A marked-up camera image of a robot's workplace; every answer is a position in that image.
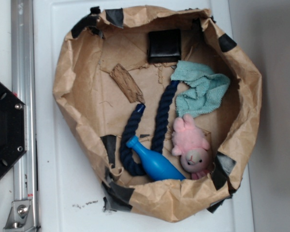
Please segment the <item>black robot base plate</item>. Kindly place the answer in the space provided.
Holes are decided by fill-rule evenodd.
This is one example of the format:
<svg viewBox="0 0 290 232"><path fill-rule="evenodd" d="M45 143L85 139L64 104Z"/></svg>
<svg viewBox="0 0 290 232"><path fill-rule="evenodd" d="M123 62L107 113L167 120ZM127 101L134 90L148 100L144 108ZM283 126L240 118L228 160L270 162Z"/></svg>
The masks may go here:
<svg viewBox="0 0 290 232"><path fill-rule="evenodd" d="M25 152L25 104L0 82L0 180Z"/></svg>

